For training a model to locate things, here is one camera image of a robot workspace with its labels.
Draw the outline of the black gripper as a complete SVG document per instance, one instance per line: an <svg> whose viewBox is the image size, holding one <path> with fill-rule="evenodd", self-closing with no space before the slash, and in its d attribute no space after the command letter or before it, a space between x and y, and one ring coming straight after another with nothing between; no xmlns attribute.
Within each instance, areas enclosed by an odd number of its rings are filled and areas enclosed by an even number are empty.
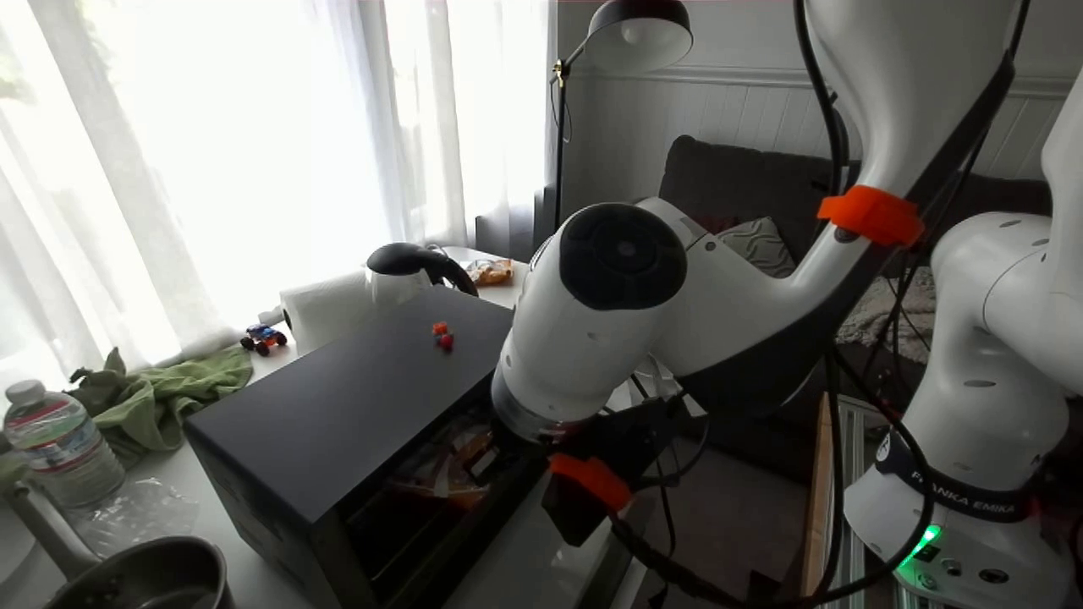
<svg viewBox="0 0 1083 609"><path fill-rule="evenodd" d="M690 423L680 399L594 415L549 450L543 514L569 546L582 546L647 484L647 466Z"/></svg>

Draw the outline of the white franka robot arm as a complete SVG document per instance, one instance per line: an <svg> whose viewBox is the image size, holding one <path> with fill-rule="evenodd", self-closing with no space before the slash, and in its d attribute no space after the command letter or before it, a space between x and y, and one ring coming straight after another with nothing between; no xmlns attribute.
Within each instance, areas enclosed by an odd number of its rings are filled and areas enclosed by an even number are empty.
<svg viewBox="0 0 1083 609"><path fill-rule="evenodd" d="M1025 0L806 0L802 20L856 123L863 160L817 203L821 232L768 277L667 200L593 203L538 249L490 399L553 450L594 521L637 475L603 405L654 360L708 409L789 395L879 266L911 249L935 196L973 152L1010 77ZM911 592L955 609L1063 609L1067 546L1031 482L1078 391L1078 109L1043 161L1052 210L979 214L943 229L935 343L903 420L845 486L849 531Z"/></svg>

